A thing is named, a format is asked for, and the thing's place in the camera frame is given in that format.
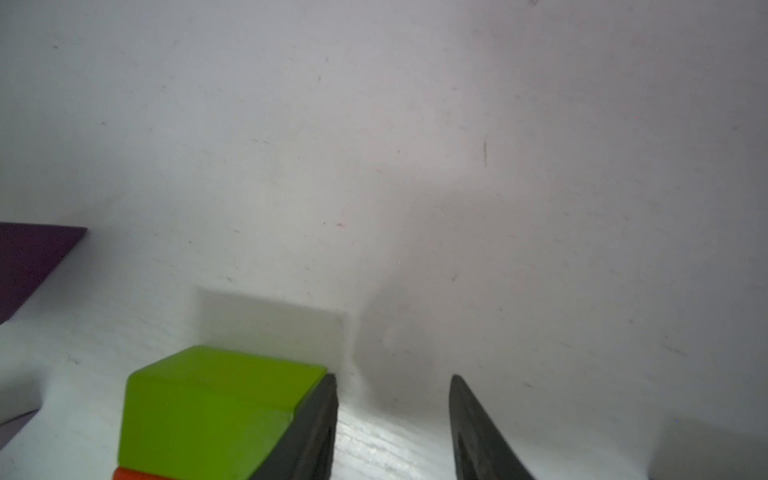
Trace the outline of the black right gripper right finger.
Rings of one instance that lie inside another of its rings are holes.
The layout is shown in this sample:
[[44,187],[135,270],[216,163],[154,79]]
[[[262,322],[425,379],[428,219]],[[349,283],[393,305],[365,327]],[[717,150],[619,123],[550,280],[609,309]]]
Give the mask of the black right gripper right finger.
[[534,480],[458,374],[451,378],[448,404],[457,479]]

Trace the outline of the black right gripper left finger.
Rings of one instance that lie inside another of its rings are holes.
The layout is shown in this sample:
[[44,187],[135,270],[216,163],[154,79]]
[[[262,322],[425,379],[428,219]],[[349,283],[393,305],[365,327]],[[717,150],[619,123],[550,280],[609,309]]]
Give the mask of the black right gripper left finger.
[[330,479],[338,407],[336,377],[326,374],[308,394],[292,423],[250,478]]

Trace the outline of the green rectangular block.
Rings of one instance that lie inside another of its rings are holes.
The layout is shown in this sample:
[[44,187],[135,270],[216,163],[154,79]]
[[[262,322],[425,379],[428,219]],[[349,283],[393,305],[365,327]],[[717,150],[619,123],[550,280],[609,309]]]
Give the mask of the green rectangular block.
[[127,379],[117,463],[168,479],[247,479],[327,369],[194,346]]

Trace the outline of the red rectangular block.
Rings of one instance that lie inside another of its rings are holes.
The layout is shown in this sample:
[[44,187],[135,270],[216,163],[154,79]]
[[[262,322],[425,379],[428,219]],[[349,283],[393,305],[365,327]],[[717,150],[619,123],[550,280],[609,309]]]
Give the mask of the red rectangular block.
[[124,467],[117,467],[113,473],[112,480],[171,480],[164,476],[153,475],[146,472],[136,471]]

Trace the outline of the purple triangle block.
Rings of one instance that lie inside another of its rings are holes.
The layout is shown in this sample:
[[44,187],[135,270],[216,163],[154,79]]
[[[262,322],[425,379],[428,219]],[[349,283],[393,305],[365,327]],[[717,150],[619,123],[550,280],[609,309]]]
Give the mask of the purple triangle block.
[[0,449],[8,445],[37,413],[38,409],[34,409],[2,420],[0,423]]
[[1,323],[7,322],[85,237],[88,229],[1,223]]

